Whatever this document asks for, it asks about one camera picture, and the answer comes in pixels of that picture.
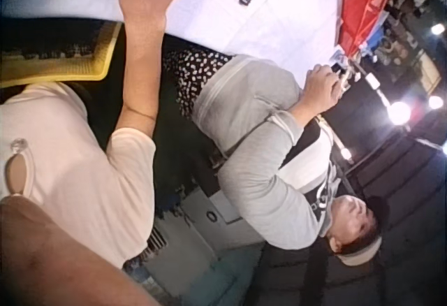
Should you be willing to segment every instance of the yellow frame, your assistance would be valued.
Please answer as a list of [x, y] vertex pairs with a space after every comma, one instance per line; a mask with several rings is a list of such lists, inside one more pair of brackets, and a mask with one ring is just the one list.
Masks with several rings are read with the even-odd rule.
[[106, 77], [122, 23], [101, 27], [91, 58], [10, 60], [2, 57], [0, 88], [48, 81], [98, 81]]

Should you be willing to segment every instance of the gray sleeve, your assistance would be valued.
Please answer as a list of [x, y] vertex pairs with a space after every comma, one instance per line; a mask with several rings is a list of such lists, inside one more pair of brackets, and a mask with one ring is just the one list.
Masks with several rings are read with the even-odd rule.
[[282, 249], [310, 246], [318, 236], [306, 198], [276, 174], [302, 135], [288, 112], [278, 112], [253, 131], [219, 171], [222, 191], [267, 242]]

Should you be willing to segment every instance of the stage light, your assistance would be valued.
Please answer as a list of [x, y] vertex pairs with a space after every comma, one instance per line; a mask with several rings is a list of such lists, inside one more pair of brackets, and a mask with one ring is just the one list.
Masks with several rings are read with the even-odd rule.
[[436, 24], [432, 27], [432, 33], [436, 36], [442, 34], [443, 32], [445, 32], [446, 28], [443, 24], [439, 23]]
[[388, 116], [393, 124], [403, 126], [411, 118], [411, 109], [406, 103], [398, 101], [388, 108]]
[[342, 153], [343, 158], [345, 158], [347, 161], [350, 161], [352, 159], [352, 153], [345, 147], [341, 149], [340, 152]]
[[433, 95], [428, 100], [428, 105], [431, 109], [440, 109], [444, 106], [444, 100], [440, 96]]

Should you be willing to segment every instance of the white tablecloth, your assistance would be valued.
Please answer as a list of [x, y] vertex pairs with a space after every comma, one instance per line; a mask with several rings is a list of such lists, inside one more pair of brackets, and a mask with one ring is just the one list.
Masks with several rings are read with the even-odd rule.
[[[341, 0], [175, 0], [167, 32], [227, 54], [270, 59], [298, 83], [328, 63], [338, 35]], [[9, 17], [94, 17], [122, 20], [118, 0], [3, 0]]]

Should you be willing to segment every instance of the black and white polka dot fabric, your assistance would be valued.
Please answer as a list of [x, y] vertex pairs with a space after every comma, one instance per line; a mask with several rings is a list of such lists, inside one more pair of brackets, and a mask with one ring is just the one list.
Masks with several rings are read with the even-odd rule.
[[231, 56], [206, 48], [189, 48], [171, 52], [163, 58], [163, 66], [177, 77], [177, 102], [183, 116], [191, 118], [194, 102], [207, 81]]

